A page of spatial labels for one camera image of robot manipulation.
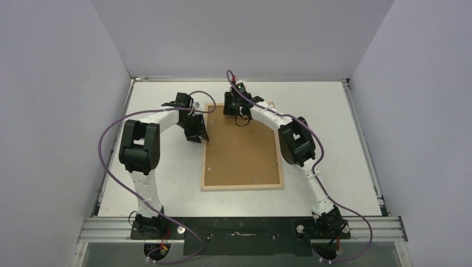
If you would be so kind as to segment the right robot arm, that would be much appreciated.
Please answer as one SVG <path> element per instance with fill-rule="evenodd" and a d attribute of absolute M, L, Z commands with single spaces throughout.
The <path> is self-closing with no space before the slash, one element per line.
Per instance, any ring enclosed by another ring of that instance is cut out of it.
<path fill-rule="evenodd" d="M 307 180 L 312 192 L 310 200 L 314 230 L 322 239 L 350 238 L 350 228 L 338 207 L 320 185 L 314 165 L 316 144 L 303 117 L 282 114 L 259 96 L 252 97 L 243 81 L 231 81 L 225 93 L 224 114 L 247 117 L 263 123 L 278 135 L 281 155 L 294 167 L 300 178 Z"/>

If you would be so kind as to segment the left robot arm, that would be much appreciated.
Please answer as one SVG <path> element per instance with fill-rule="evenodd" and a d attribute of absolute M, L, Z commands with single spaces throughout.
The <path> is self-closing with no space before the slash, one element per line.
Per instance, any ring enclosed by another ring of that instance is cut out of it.
<path fill-rule="evenodd" d="M 204 116 L 194 112 L 198 105 L 190 94 L 179 92 L 175 100 L 164 103 L 163 107 L 164 111 L 140 120 L 126 120 L 119 149 L 119 162 L 125 166 L 140 196 L 133 226 L 138 233 L 154 240 L 170 231 L 170 222 L 163 217 L 164 206 L 158 197 L 155 178 L 160 161 L 160 135 L 177 125 L 183 129 L 187 141 L 198 144 L 209 141 Z"/>

